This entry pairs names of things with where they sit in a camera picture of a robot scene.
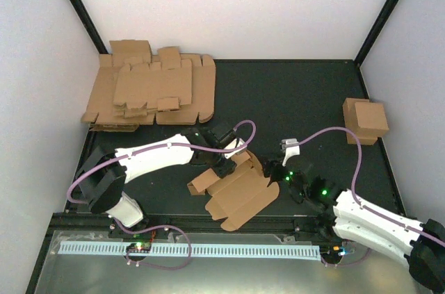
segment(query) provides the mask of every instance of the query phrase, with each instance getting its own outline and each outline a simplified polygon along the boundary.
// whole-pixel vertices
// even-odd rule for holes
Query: black frame
[[[85,29],[88,32],[88,35],[90,36],[92,42],[96,46],[97,51],[99,54],[107,54],[108,51],[104,45],[104,42],[102,41],[93,21],[91,20],[88,11],[86,10],[86,7],[84,6],[82,0],[70,0],[71,4],[73,5],[77,15],[79,16],[79,19],[81,20],[82,24],[85,26]],[[383,29],[384,25],[386,24],[387,20],[389,19],[392,11],[396,7],[396,4],[398,3],[398,0],[386,0],[382,10],[380,11],[380,14],[378,15],[378,18],[376,19],[372,29],[370,30],[369,34],[367,35],[361,49],[359,50],[359,53],[357,57],[354,60],[354,63],[358,68],[363,63],[364,59],[366,58],[367,54],[370,52],[374,42],[377,40],[381,30]],[[362,90],[365,94],[365,97],[369,99],[369,94],[366,89],[362,73],[359,72],[358,75],[360,79],[360,83],[362,85]],[[92,145],[94,143],[94,139],[97,135],[97,132],[88,132],[85,144],[83,146],[83,150],[81,153],[81,157],[79,159],[79,165],[78,168],[82,165],[82,163],[85,161],[85,159],[90,155],[92,151]],[[401,215],[406,216],[405,209],[403,207],[403,203],[401,200],[401,196],[398,192],[396,181],[393,175],[393,172],[391,170],[391,166],[389,164],[387,152],[385,149],[385,146],[383,145],[383,142],[381,139],[379,139],[379,147],[380,151],[382,152],[384,158],[385,158],[385,164],[386,169],[390,175],[391,178],[391,184],[392,188],[395,191],[394,193],[394,200],[397,204],[397,207],[401,210]],[[186,231],[189,232],[197,232],[202,231],[205,229],[208,232],[221,232],[219,224],[217,222],[214,222],[212,220],[208,220],[208,218],[202,218],[202,217],[186,217],[186,216],[175,216],[175,217],[156,217],[155,215],[150,216],[150,220],[153,222],[162,222],[162,223],[170,223],[175,224]],[[95,214],[81,214],[76,213],[76,206],[67,202],[65,206],[65,212],[64,213],[55,213],[53,214],[51,221],[48,226],[48,230],[45,234],[44,240],[42,242],[42,247],[40,249],[37,261],[35,262],[35,267],[33,269],[33,273],[31,275],[28,288],[26,289],[26,293],[32,294],[35,292],[35,288],[37,286],[40,273],[42,271],[43,264],[45,262],[45,258],[53,237],[53,234],[56,230],[96,230],[96,231],[109,231],[111,236],[118,236],[120,235],[119,231],[114,230],[114,227],[111,227],[113,221],[112,219],[108,218],[106,215],[95,215]],[[299,219],[298,223],[296,220],[290,221],[288,218],[274,218],[274,221],[270,222],[258,222],[255,223],[252,226],[245,226],[242,228],[239,232],[244,233],[262,233],[262,234],[290,234],[295,233],[296,231],[299,231],[301,227],[304,228],[311,228],[314,223],[314,217],[307,217],[305,219]],[[324,242],[319,239],[316,235],[308,232],[305,233],[304,231],[299,234],[300,240],[311,240],[315,243],[323,244]]]

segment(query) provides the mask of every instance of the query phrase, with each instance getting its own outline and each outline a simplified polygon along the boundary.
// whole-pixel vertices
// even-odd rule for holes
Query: stack of flattened cardboard
[[[135,131],[139,125],[207,122],[214,112],[212,57],[164,47],[153,56],[146,40],[110,41],[82,122],[93,131]]]
[[[389,131],[383,104],[371,103],[369,99],[347,98],[343,116],[346,128],[354,132],[362,145],[373,145]],[[348,144],[356,144],[349,133],[346,137]]]
[[[233,155],[237,164],[234,173],[220,179],[212,169],[192,180],[187,186],[191,195],[212,196],[206,210],[214,220],[225,219],[221,228],[226,231],[239,229],[262,209],[277,199],[280,187],[277,182],[268,186],[261,163],[249,151]]]

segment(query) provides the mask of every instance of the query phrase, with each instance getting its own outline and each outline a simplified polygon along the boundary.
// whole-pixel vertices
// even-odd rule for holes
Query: cardboard
[[[99,56],[100,68],[90,100],[81,121],[91,124],[93,131],[134,131],[141,124],[192,125],[198,119],[209,121],[214,112],[216,66],[213,59],[199,54],[180,54],[176,47],[159,49],[161,57],[152,56],[146,40],[111,41],[114,54]],[[190,91],[184,90],[184,79],[175,80],[174,73],[187,70]],[[147,83],[136,78],[155,78]]]
[[[343,103],[343,116],[346,128],[357,135],[362,145],[373,145],[389,130],[383,104],[371,103],[368,99],[347,98]],[[347,141],[356,144],[350,135]]]
[[[269,178],[263,176],[261,164],[254,154],[244,152],[233,155],[232,159],[238,166],[229,176],[219,179],[210,169],[188,185],[192,195],[202,193],[206,186],[212,198],[205,209],[214,220],[225,219],[221,228],[226,231],[239,229],[280,193],[277,182],[268,186]]]

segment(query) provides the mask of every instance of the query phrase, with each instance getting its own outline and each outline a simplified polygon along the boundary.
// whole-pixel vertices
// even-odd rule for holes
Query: gray floor
[[[269,240],[279,243],[273,237]],[[194,237],[192,241],[203,240]],[[194,259],[183,270],[160,271],[128,266],[123,257],[58,256],[51,251],[56,252],[57,246],[50,250],[36,293],[425,293],[406,269],[377,252],[351,268],[325,268],[319,262],[297,260]],[[361,253],[350,256],[350,261]],[[168,266],[180,263],[167,258],[153,261]]]

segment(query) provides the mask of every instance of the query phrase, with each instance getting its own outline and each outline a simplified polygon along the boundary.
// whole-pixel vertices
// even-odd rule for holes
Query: black mat
[[[250,149],[257,155],[278,152],[280,140],[307,136],[328,126],[344,126],[341,105],[346,97],[363,97],[357,68],[352,61],[217,61],[216,107],[207,126],[244,119],[257,124]],[[98,133],[95,144],[135,147],[169,138],[182,126],[142,126],[135,133]],[[248,126],[240,129],[246,139]],[[355,145],[347,145],[343,132],[329,132],[301,147],[315,162],[320,175],[350,186],[357,162]],[[186,184],[206,168],[179,165],[134,179],[125,192],[137,199],[146,213],[207,215],[209,196],[191,197]],[[399,212],[383,154],[377,144],[363,147],[357,193],[390,211]],[[295,204],[281,187],[280,196],[259,215],[311,215]]]

